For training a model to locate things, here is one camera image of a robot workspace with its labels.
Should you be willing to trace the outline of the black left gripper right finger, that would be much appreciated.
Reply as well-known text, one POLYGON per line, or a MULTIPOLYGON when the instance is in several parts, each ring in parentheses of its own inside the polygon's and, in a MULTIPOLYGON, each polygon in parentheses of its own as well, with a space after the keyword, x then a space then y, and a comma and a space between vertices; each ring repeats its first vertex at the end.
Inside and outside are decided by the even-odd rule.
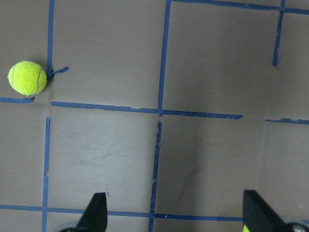
POLYGON ((266 203, 255 190, 244 190, 242 205, 243 225, 250 232, 289 232, 290 225, 266 203))

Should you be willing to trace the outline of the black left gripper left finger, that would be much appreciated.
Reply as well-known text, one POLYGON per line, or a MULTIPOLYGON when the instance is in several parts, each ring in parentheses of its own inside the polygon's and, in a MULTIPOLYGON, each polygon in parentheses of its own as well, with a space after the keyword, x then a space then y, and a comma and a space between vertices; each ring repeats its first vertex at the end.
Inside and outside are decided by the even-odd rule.
POLYGON ((95 193, 79 220, 77 232, 105 232, 107 229, 106 193, 95 193))

